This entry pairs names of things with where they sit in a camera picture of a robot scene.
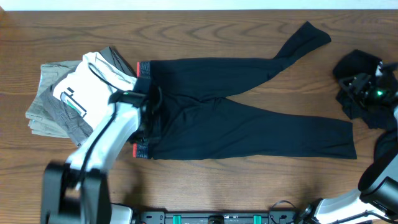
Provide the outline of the black leggings red waistband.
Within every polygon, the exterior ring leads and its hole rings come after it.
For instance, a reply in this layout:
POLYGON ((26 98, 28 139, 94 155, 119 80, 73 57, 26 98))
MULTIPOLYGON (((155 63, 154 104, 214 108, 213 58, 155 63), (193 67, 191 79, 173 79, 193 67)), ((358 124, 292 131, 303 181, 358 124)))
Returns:
POLYGON ((186 58, 138 63, 162 93, 153 133, 138 146, 150 159, 254 155, 355 159, 347 121, 262 110, 230 100, 278 75, 330 36, 306 22, 272 59, 186 58))

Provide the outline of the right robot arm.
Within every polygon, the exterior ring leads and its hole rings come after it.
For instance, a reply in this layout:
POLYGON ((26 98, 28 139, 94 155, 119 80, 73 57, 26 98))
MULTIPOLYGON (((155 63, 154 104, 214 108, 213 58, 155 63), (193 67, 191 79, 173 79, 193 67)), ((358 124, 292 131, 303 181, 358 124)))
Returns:
MULTIPOLYGON (((375 72, 339 78, 342 90, 363 109, 391 106, 397 63, 379 62, 375 72)), ((361 176, 358 188, 335 198, 318 199, 296 216, 295 223, 397 223, 397 145, 375 160, 361 176)))

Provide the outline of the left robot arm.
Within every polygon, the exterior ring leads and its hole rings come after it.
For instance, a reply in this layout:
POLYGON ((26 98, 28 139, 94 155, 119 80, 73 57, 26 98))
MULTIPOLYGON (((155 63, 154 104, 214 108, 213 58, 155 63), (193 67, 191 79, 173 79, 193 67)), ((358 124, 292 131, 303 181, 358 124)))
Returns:
POLYGON ((126 141, 162 101, 160 88, 139 77, 134 88, 109 99, 110 112, 65 163, 44 170, 41 223, 134 223, 134 210, 111 203, 108 172, 126 141))

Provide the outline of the black garment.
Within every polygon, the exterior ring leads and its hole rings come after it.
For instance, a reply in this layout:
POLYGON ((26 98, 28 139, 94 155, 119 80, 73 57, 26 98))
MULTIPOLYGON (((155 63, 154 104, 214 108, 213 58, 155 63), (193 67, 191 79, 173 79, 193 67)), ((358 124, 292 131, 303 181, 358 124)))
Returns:
POLYGON ((333 69, 341 90, 336 96, 349 119, 362 119, 370 129, 383 129, 376 141, 374 160, 397 142, 397 63, 354 50, 333 69))

